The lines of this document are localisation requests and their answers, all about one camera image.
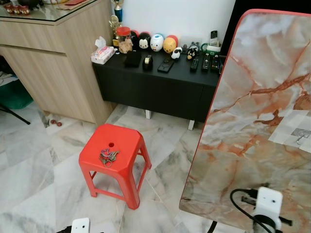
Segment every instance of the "marble floor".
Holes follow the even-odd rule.
[[[26,125],[0,112],[0,233],[55,233],[76,218],[91,220],[91,233],[206,233],[211,220],[178,209],[201,130],[188,121],[118,105],[108,123],[139,130],[152,162],[140,191],[140,206],[99,194],[90,196],[80,167],[79,153],[96,127],[59,116],[45,116],[32,103],[16,113]],[[62,127],[50,125],[60,120]],[[139,179],[143,160],[133,174]],[[95,186],[119,193],[113,179],[96,175]],[[218,224],[215,233],[242,233]]]

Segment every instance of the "red plastic stool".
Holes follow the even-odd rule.
[[[105,167],[99,159],[102,150],[106,148],[109,148],[109,152],[119,151],[111,167]],[[136,189],[132,170],[138,154],[144,157],[145,168]],[[110,124],[101,125],[80,153],[79,165],[92,197],[102,193],[126,201],[133,210],[139,207],[138,193],[147,168],[151,168],[151,162],[144,139],[138,131]],[[97,172],[114,177],[124,197],[95,188],[93,178]]]

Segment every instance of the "cabinet leg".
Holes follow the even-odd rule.
[[[146,118],[148,120],[150,120],[150,118],[151,118],[151,112],[149,110],[146,110]]]
[[[194,120],[190,120],[188,130],[193,130]]]

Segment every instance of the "black cable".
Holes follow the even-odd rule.
[[[257,220],[255,217],[251,216],[249,213],[247,213],[245,210],[243,210],[241,207],[239,207],[235,201],[233,200],[233,194],[236,192],[244,192],[244,193],[248,193],[248,189],[241,189],[241,188],[237,188],[232,190],[232,192],[230,193],[230,200],[232,202],[232,204],[238,209],[240,210],[243,214],[245,214],[246,216],[248,216],[251,220],[253,220],[254,222],[256,222],[257,224],[259,224],[261,227],[263,227],[268,233],[272,233],[265,225],[263,225],[262,222],[260,222],[259,220]]]
[[[212,225],[210,226],[210,228],[209,228],[209,230],[208,230],[207,233],[213,233],[214,230],[215,230],[216,225],[217,225],[217,222],[216,222],[216,221],[213,221],[213,222],[212,222]]]

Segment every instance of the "red jar lid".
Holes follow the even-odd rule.
[[[121,36],[126,36],[131,34],[131,30],[128,27],[119,27],[117,28],[117,34]]]

